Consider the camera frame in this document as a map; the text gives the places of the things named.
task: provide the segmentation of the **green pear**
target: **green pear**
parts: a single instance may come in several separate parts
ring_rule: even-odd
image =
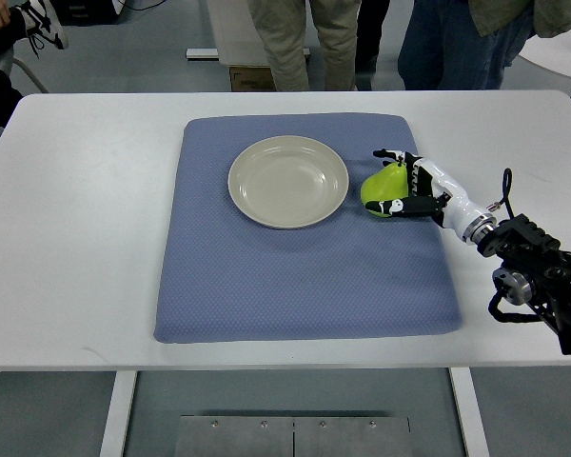
[[[381,171],[367,178],[360,189],[362,203],[382,202],[383,200],[397,200],[408,196],[408,176],[406,165],[394,162]],[[389,214],[380,214],[370,211],[381,217],[390,217]]]

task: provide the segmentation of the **beige plate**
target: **beige plate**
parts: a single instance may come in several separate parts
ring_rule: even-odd
[[[348,187],[341,157],[303,136],[275,136],[251,145],[228,174],[228,191],[237,208],[276,229],[320,222],[341,205]]]

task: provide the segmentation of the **metal plate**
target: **metal plate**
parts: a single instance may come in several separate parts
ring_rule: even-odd
[[[405,418],[182,416],[175,457],[412,457]]]
[[[175,457],[292,457],[291,417],[181,416]]]
[[[412,457],[408,420],[297,417],[296,457]]]

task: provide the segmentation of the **blue jeans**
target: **blue jeans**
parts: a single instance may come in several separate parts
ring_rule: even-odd
[[[480,36],[464,0],[416,0],[398,59],[407,90],[498,89],[534,34],[533,6]]]

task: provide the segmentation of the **shoe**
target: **shoe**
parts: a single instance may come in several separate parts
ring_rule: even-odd
[[[26,18],[26,23],[34,24],[28,27],[28,37],[40,37],[48,41],[59,50],[68,47],[68,36],[57,19],[57,13],[49,0],[29,0],[16,7]]]

